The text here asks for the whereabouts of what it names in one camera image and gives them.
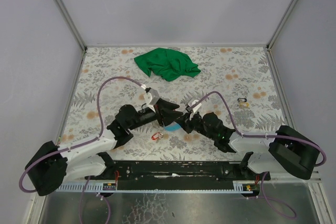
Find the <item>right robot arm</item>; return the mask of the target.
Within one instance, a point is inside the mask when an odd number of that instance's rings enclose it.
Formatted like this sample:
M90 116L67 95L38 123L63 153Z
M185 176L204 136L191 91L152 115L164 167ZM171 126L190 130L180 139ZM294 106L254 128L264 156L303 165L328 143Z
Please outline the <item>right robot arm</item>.
M247 167L256 174L288 172L309 180L320 154L319 147L293 128L282 125L275 132L242 133L226 127L215 113L185 114L176 120L186 132L197 132L224 153L243 153Z

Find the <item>key with black tag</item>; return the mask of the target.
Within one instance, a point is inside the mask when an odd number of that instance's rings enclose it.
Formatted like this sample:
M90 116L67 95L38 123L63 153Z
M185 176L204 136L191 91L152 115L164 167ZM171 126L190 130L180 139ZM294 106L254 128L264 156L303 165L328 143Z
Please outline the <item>key with black tag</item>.
M238 98L237 101L238 101L238 103L246 103L247 99L246 98Z

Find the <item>metal key organizer blue handle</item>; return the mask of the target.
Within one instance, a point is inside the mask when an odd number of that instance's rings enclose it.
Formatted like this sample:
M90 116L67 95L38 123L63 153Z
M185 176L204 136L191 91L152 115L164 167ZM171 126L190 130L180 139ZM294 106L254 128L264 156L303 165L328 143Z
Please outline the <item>metal key organizer blue handle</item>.
M168 132L174 132L174 131L179 130L180 128L181 126L176 122L164 127L164 129Z

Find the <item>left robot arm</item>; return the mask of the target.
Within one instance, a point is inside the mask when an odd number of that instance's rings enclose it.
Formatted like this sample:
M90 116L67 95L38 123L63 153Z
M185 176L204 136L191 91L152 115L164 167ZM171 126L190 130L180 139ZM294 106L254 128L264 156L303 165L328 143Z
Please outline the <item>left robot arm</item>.
M179 105L161 98L139 111L130 104L123 105L114 120L95 137L68 145L44 143L25 166L23 175L29 177L32 191L39 196L51 194L67 181L100 176L113 163L107 151L132 139L131 130L153 121L168 126L183 115L178 108Z

